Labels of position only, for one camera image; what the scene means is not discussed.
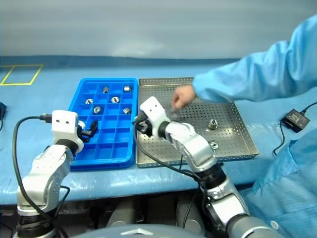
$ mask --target blue sleeve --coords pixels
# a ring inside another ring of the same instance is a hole
[[[210,102],[291,97],[317,86],[317,15],[299,25],[290,41],[199,74],[193,86]]]

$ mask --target metal perforated tray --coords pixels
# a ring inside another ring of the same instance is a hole
[[[174,89],[180,85],[191,84],[193,78],[151,78],[139,79],[139,105],[150,96],[155,96],[166,109],[172,120],[186,122],[195,128],[196,133],[206,140],[216,140],[219,148],[216,156],[220,161],[250,159],[259,154],[234,103],[204,103],[196,98],[189,106],[177,112],[171,110]],[[211,119],[218,120],[216,130],[208,130]],[[164,140],[148,138],[139,133],[140,144],[150,154],[170,165],[180,163],[181,153]],[[158,164],[137,150],[137,165],[153,167]]]

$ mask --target stainless steel tray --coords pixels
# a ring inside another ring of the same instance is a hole
[[[206,140],[216,140],[219,143],[216,156],[220,161],[245,160],[259,154],[234,103],[209,104],[197,98],[186,108],[171,112],[174,89],[192,81],[191,77],[139,79],[139,105],[150,96],[155,96],[172,120],[190,123]],[[207,128],[211,119],[218,120],[216,130]],[[148,138],[140,133],[138,140],[145,150],[160,160],[170,165],[180,163],[181,154],[166,141]],[[143,168],[159,164],[137,149],[137,165]]]

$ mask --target blue workbench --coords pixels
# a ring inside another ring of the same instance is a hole
[[[162,60],[106,57],[4,57],[0,65],[16,66],[7,83],[0,85],[0,102],[8,108],[0,131],[0,204],[16,203],[17,181],[14,175],[11,143],[16,122],[26,116],[38,116],[53,110],[67,110],[79,81],[88,77],[187,77],[195,76],[232,60]],[[10,67],[0,68],[0,80]],[[33,83],[29,83],[38,72]],[[317,101],[317,88],[291,99],[262,103],[236,102],[246,127],[260,154],[252,160],[228,162],[224,169],[235,184],[254,182],[273,160],[272,150],[281,142],[279,119],[292,108],[302,110]],[[286,141],[301,137],[317,128],[317,108],[307,112],[312,122],[295,134],[285,130]],[[51,125],[39,120],[25,122],[18,136],[18,161],[22,176],[31,168],[33,159],[52,143]],[[136,165],[122,170],[71,172],[63,181],[71,192],[67,200],[87,200],[134,194],[192,189],[197,184],[190,178],[167,168],[139,169]]]

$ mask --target white wall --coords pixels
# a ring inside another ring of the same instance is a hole
[[[317,0],[1,0],[3,56],[239,58],[288,40]]]

